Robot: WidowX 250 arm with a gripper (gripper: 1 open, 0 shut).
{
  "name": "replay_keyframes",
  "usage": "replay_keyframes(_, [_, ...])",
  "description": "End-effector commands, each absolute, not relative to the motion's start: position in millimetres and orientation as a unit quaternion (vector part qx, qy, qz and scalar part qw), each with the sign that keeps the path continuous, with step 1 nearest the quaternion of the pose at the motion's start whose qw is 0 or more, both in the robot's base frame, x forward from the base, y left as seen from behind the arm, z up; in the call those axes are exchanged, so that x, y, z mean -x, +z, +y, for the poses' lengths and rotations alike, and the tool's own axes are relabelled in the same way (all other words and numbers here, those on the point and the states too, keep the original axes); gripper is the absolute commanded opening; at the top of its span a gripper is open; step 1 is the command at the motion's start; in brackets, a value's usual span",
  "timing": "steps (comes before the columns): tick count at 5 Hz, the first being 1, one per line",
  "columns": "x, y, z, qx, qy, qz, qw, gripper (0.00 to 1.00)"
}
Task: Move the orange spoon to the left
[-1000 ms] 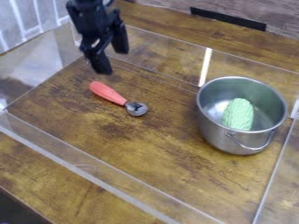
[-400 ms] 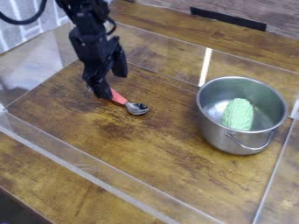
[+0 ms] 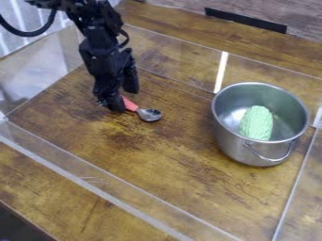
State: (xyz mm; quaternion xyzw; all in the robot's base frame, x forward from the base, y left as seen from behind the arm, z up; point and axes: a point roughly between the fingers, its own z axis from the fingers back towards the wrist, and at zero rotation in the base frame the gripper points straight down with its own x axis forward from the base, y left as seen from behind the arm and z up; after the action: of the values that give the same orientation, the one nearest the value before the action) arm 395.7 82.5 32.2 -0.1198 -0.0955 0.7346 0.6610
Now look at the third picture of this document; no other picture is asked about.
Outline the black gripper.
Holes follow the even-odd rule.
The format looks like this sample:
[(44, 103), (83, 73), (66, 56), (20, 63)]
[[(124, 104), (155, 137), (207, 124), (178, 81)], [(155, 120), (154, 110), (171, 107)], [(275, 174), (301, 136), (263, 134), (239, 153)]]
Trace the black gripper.
[(111, 111), (123, 113), (126, 106), (118, 88), (123, 87), (128, 93), (139, 93), (139, 75), (132, 49), (126, 48), (120, 51), (116, 44), (107, 49), (98, 49), (91, 46), (88, 40), (84, 40), (79, 45), (79, 52), (88, 73), (96, 80), (94, 94), (98, 103)]

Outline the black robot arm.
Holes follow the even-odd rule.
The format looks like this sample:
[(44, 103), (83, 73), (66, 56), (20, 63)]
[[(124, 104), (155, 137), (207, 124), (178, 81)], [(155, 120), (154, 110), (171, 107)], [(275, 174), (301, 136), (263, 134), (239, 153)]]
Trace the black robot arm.
[(79, 52), (88, 73), (95, 78), (94, 95), (110, 110), (123, 113), (124, 101), (119, 88), (139, 92), (139, 76), (130, 41), (120, 15), (108, 0), (26, 0), (39, 8), (64, 11), (84, 40)]

